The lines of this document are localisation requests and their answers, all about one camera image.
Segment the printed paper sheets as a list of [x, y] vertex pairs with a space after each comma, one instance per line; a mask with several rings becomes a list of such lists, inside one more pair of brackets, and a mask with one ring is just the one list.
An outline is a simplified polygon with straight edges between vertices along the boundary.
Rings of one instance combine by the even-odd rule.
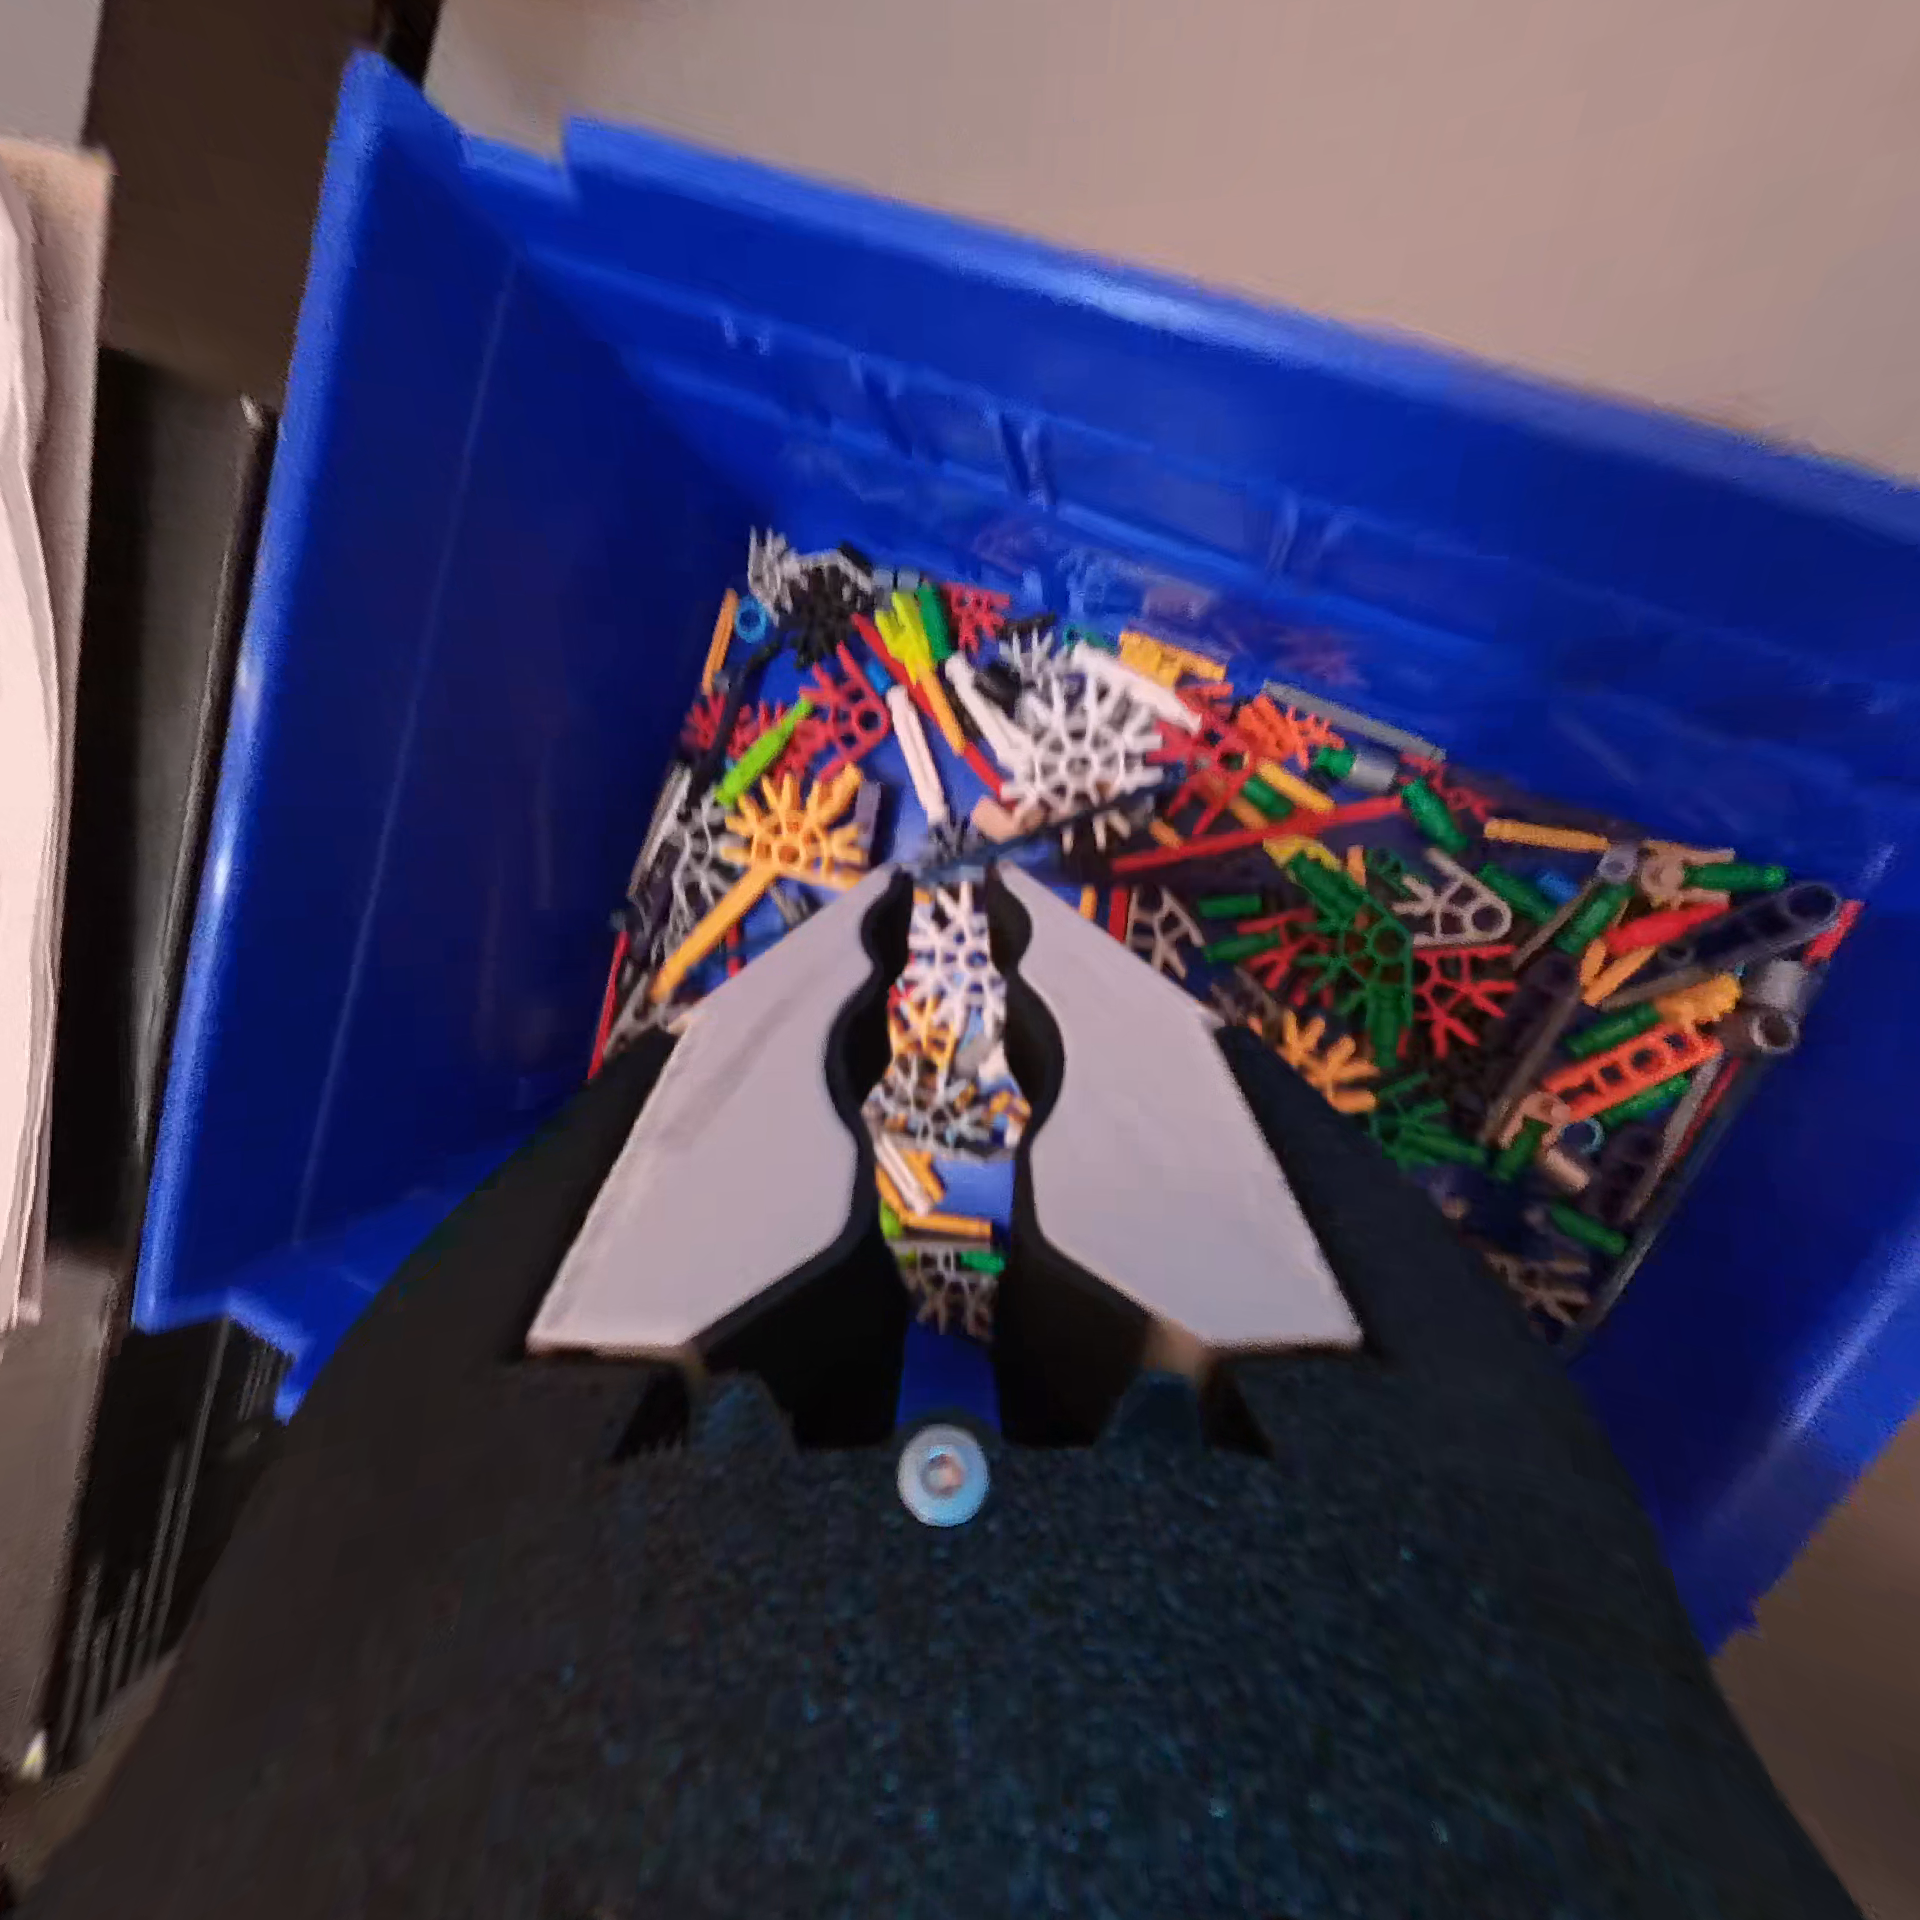
[[41, 1314], [112, 166], [3, 139], [3, 1332]]

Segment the black printed box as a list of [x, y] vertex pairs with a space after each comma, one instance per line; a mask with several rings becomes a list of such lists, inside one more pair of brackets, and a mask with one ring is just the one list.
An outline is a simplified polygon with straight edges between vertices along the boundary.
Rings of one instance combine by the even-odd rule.
[[103, 1294], [37, 1734], [85, 1762], [175, 1653], [256, 1480], [290, 1361], [216, 1312], [135, 1324], [158, 1148], [274, 413], [103, 349], [56, 1053], [53, 1238]]

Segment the pile of colourful toy pieces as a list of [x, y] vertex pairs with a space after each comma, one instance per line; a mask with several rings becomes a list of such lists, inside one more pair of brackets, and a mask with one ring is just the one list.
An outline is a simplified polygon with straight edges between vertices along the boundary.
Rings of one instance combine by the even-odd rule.
[[864, 1099], [921, 1324], [992, 1342], [1030, 1099], [986, 868], [1017, 857], [1362, 1126], [1550, 1342], [1605, 1317], [1722, 1107], [1791, 1057], [1863, 902], [1577, 828], [1142, 626], [753, 532], [616, 916], [587, 1073], [920, 868]]

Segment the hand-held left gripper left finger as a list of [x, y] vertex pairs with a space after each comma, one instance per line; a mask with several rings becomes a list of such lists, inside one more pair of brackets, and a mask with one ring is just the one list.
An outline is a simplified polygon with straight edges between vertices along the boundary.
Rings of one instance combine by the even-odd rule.
[[703, 998], [568, 1248], [528, 1353], [683, 1356], [849, 1222], [832, 1029], [873, 978], [878, 868]]

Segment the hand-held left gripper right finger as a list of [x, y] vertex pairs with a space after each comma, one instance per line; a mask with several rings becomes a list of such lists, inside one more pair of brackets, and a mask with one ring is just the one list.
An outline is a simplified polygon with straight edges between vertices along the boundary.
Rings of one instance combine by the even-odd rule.
[[1195, 998], [1023, 868], [994, 877], [1027, 939], [1000, 962], [1059, 1036], [1064, 1078], [1027, 1137], [1045, 1244], [1178, 1353], [1361, 1346], [1289, 1180]]

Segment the blue plastic bin with tag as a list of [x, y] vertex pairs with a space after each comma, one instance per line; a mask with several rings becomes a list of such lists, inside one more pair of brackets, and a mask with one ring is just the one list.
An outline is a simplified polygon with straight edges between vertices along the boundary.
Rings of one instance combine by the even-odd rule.
[[1917, 490], [358, 57], [135, 1273], [289, 1419], [582, 1085], [754, 525], [1353, 697], [1863, 901], [1585, 1386], [1707, 1644], [1917, 1409]]

